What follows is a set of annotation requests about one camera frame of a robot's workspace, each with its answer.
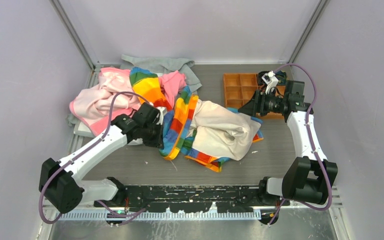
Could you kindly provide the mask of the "rainbow striped zip jacket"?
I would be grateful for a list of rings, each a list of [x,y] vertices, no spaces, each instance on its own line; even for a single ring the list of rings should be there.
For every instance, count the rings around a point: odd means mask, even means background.
[[[168,161],[179,153],[202,166],[221,172],[229,160],[240,161],[253,143],[263,140],[262,121],[201,100],[186,84],[186,76],[174,71],[157,75],[134,67],[129,80],[133,91],[155,107],[165,107],[160,155]]]

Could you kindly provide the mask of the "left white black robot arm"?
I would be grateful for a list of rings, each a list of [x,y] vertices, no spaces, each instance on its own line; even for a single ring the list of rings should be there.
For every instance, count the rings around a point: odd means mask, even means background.
[[[126,203],[126,187],[115,177],[84,180],[98,163],[114,151],[138,140],[142,145],[162,149],[165,107],[143,103],[133,114],[119,114],[96,138],[60,160],[47,159],[41,167],[39,190],[61,214],[78,205],[102,202],[107,206]]]

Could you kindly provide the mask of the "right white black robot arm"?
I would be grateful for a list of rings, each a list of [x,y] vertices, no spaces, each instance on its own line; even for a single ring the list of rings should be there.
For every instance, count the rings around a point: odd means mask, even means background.
[[[338,167],[328,161],[318,142],[313,106],[305,102],[304,87],[302,81],[287,81],[284,94],[279,95],[277,83],[267,80],[238,110],[252,117],[281,114],[292,134],[295,160],[284,177],[264,177],[260,181],[257,198],[263,205],[271,205],[280,198],[319,210],[325,210],[332,204],[332,186]]]

